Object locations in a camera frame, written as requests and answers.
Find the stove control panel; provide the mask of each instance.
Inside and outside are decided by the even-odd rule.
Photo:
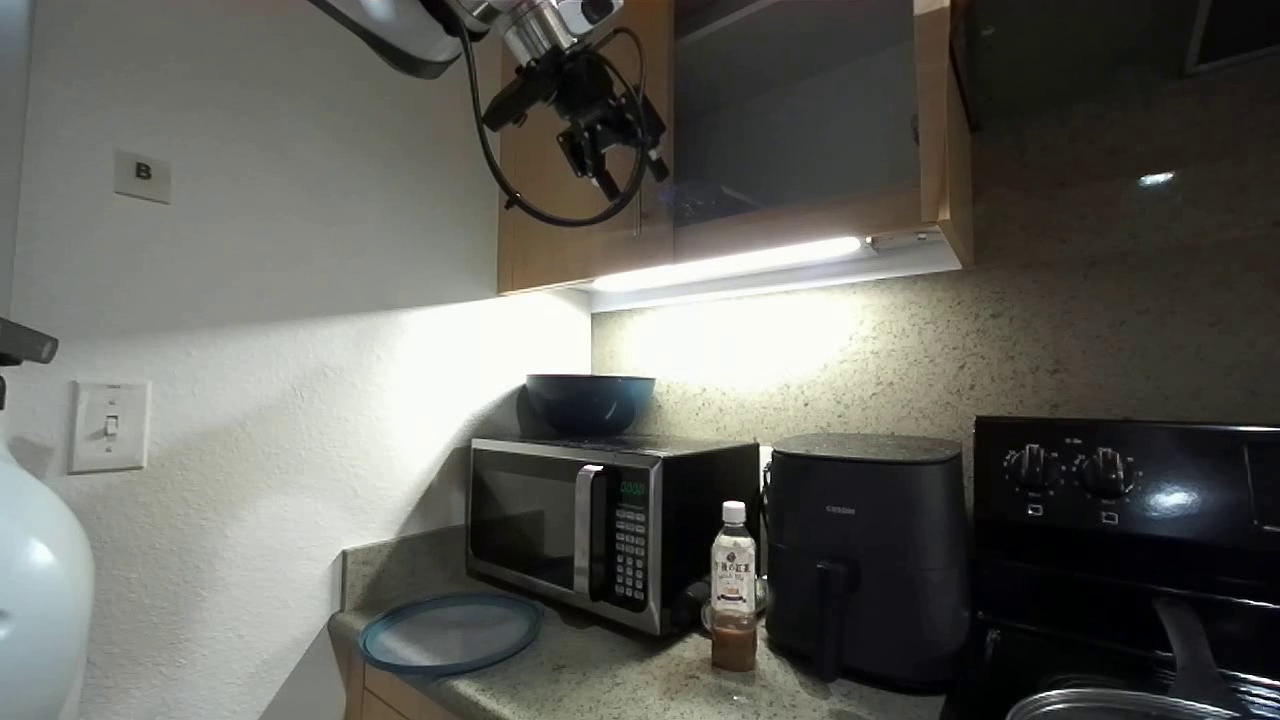
[[[977,519],[1280,549],[1275,510],[1280,427],[977,426]]]

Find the backsplash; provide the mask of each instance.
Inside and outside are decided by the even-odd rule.
[[[1280,74],[977,136],[979,269],[597,316],[644,431],[972,435],[979,414],[1280,420]],[[1137,188],[1177,170],[1177,186]]]

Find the bottle cap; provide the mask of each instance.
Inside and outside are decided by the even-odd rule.
[[[722,519],[726,519],[726,528],[743,528],[750,526],[750,505],[743,499],[726,499]]]

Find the under-cabinet light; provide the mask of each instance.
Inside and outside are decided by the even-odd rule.
[[[736,252],[736,258],[713,258],[713,261],[690,261],[670,269],[642,269],[642,273],[618,273],[594,282],[597,294],[651,294],[651,288],[680,288],[680,283],[705,283],[726,278],[757,278],[757,273],[779,273],[779,269],[805,269],[805,263],[834,263],[865,252],[870,237],[830,237],[813,245],[784,245],[766,252]]]
[[[1162,188],[1162,186],[1172,186],[1177,180],[1177,174],[1143,174],[1143,176],[1137,176],[1137,188]]]

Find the microwave window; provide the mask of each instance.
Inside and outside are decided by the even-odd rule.
[[[487,460],[471,490],[471,552],[487,564],[573,588],[577,490],[565,463]]]

